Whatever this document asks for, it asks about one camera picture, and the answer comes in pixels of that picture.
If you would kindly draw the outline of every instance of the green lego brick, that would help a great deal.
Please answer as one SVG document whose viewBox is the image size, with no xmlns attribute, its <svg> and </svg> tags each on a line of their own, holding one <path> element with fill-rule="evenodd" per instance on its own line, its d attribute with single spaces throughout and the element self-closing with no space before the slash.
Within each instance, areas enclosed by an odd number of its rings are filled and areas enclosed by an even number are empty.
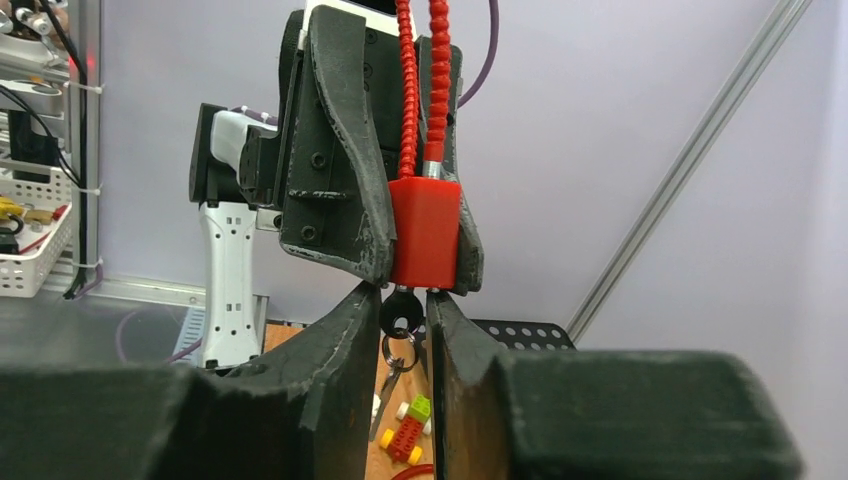
<svg viewBox="0 0 848 480">
<path fill-rule="evenodd" d="M 430 400 L 419 393 L 415 396 L 412 404 L 409 405 L 406 414 L 422 424 L 427 423 L 427 420 L 430 418 Z"/>
</svg>

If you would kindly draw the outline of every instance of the key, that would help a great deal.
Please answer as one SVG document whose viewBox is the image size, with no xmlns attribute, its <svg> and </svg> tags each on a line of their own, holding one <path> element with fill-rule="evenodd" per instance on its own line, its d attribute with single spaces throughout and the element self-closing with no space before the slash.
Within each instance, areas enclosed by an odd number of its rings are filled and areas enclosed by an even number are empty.
<svg viewBox="0 0 848 480">
<path fill-rule="evenodd" d="M 386 406 L 392 398 L 392 392 L 397 386 L 397 381 L 403 373 L 403 359 L 396 358 L 389 363 L 389 375 L 383 382 L 383 388 L 380 389 L 380 406 L 377 408 L 377 415 L 374 421 L 371 422 L 371 431 L 368 434 L 368 440 L 374 441 L 377 438 L 377 430 L 380 428 L 380 421 L 383 419 L 383 413 L 386 411 Z"/>
</svg>

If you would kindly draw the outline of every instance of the zip tie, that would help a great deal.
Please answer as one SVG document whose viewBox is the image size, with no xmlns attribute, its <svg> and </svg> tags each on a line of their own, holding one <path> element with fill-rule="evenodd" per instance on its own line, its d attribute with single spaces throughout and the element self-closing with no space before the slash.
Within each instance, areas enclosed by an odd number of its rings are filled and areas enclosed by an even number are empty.
<svg viewBox="0 0 848 480">
<path fill-rule="evenodd" d="M 73 186 L 73 189 L 80 193 L 87 193 L 89 195 L 94 195 L 95 197 L 99 197 L 101 193 L 101 188 L 103 188 L 103 184 L 101 183 L 97 188 L 79 188 L 76 185 Z"/>
<path fill-rule="evenodd" d="M 67 81 L 63 84 L 63 86 L 65 88 L 75 87 L 75 88 L 79 88 L 81 90 L 87 90 L 89 92 L 94 92 L 98 95 L 101 95 L 103 93 L 103 88 L 106 87 L 106 84 L 104 83 L 103 85 L 100 85 L 99 87 L 92 87 L 90 85 L 83 85 L 81 83 Z"/>
<path fill-rule="evenodd" d="M 84 264 L 82 264 L 82 263 L 74 263 L 74 262 L 71 262 L 71 266 L 72 266 L 72 267 L 77 267 L 77 268 L 97 268 L 97 267 L 99 267 L 99 266 L 101 266 L 101 265 L 103 265 L 103 257 L 98 258 L 98 259 L 97 259 L 97 263 L 95 263 L 95 264 L 93 264 L 93 265 L 84 265 Z"/>
</svg>

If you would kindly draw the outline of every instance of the red block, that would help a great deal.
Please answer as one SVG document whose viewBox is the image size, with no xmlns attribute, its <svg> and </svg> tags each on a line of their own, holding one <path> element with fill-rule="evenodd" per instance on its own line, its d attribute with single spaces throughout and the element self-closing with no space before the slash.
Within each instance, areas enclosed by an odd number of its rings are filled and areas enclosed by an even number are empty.
<svg viewBox="0 0 848 480">
<path fill-rule="evenodd" d="M 392 443 L 386 449 L 394 461 L 403 463 L 409 459 L 423 428 L 424 425 L 421 422 L 410 416 L 403 419 L 403 423 L 392 438 Z"/>
<path fill-rule="evenodd" d="M 449 290 L 456 282 L 458 183 L 426 177 L 389 182 L 398 240 L 392 282 Z"/>
</svg>

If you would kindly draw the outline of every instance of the red lego brick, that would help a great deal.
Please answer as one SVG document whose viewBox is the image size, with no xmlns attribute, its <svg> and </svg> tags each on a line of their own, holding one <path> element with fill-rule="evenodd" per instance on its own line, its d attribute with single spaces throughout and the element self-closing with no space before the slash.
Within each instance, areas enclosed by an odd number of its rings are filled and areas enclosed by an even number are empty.
<svg viewBox="0 0 848 480">
<path fill-rule="evenodd" d="M 406 462 L 409 459 L 423 429 L 424 425 L 413 417 L 407 416 L 403 419 L 403 423 L 392 438 L 392 443 L 386 449 L 394 461 Z"/>
</svg>

